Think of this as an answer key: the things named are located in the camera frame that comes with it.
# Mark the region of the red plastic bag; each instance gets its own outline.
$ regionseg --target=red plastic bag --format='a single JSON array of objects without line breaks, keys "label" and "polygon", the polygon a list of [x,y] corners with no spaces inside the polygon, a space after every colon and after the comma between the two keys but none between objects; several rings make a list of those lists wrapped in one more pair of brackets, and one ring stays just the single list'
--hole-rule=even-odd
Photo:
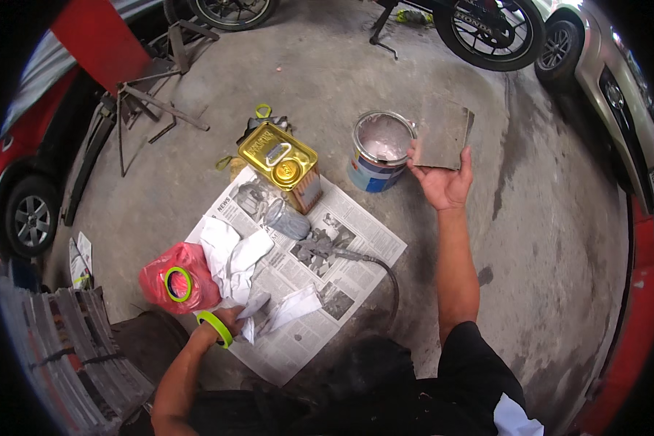
[{"label": "red plastic bag", "polygon": [[148,301],[173,313],[208,309],[221,300],[197,243],[175,244],[141,269],[138,283]]}]

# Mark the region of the gold metal tin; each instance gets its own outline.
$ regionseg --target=gold metal tin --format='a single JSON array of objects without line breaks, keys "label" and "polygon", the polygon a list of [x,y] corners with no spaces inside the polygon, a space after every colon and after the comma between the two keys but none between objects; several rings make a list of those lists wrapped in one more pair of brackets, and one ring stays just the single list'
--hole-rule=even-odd
[{"label": "gold metal tin", "polygon": [[240,145],[238,153],[279,189],[301,214],[322,196],[317,153],[274,124],[260,124]]}]

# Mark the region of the air hose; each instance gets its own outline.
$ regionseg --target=air hose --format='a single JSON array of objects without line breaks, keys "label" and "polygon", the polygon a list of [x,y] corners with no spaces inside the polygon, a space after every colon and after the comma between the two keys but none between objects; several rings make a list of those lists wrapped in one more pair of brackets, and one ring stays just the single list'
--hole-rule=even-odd
[{"label": "air hose", "polygon": [[390,266],[388,266],[385,262],[378,259],[377,257],[362,255],[354,251],[338,249],[336,247],[333,248],[332,251],[334,252],[336,257],[344,257],[345,259],[350,259],[350,260],[362,260],[364,262],[376,263],[382,266],[385,269],[385,272],[388,273],[388,277],[390,277],[390,282],[392,282],[392,311],[390,312],[390,318],[388,319],[386,331],[388,332],[388,335],[390,335],[392,333],[392,327],[395,326],[395,318],[397,317],[397,311],[400,309],[400,286],[397,284],[397,278],[395,277],[395,273],[392,272]]}]

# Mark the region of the concrete floor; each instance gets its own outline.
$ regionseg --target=concrete floor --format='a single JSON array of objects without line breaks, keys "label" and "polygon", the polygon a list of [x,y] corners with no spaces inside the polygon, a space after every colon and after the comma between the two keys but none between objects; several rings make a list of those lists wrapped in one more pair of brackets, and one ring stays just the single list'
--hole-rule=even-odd
[{"label": "concrete floor", "polygon": [[[147,308],[140,268],[182,241],[226,187],[227,170],[214,164],[235,153],[247,118],[265,102],[318,152],[324,176],[409,244],[394,268],[401,288],[394,339],[411,348],[419,378],[434,377],[440,353],[435,214],[409,173],[389,191],[370,194],[351,184],[346,165],[359,114],[378,108],[430,119],[431,101],[453,100],[476,114],[467,211],[482,285],[478,324],[524,387],[529,415],[548,434],[561,432],[582,405],[614,333],[627,266],[625,195],[601,171],[591,146],[558,116],[532,67],[480,70],[455,57],[436,30],[391,21],[383,36],[399,51],[395,61],[368,43],[380,11],[354,0],[286,0],[261,29],[223,33],[188,74],[170,79],[158,94],[200,116],[210,131],[178,121],[151,145],[146,139],[155,128],[140,118],[124,136],[125,161],[132,160],[124,179],[112,135],[75,226],[58,232],[46,282],[67,283],[66,241],[83,231],[93,243],[93,272],[110,322]],[[383,328],[391,304],[384,280],[288,387],[309,388],[359,331]],[[182,320],[193,328],[193,319]],[[206,356],[201,382],[237,388],[251,375],[218,349]]]}]

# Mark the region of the motorcycle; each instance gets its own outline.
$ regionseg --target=motorcycle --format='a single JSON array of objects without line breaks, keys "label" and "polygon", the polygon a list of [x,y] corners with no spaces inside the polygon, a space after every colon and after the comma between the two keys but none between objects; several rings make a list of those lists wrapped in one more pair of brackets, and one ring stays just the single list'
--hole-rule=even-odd
[{"label": "motorcycle", "polygon": [[[279,0],[186,0],[201,23],[216,29],[240,31],[267,21],[279,7]],[[167,22],[179,21],[175,0],[162,0]]]},{"label": "motorcycle", "polygon": [[532,64],[542,51],[545,25],[531,0],[377,0],[385,10],[373,24],[373,45],[397,51],[380,42],[380,31],[399,3],[433,16],[444,43],[469,64],[485,70],[513,71]]}]

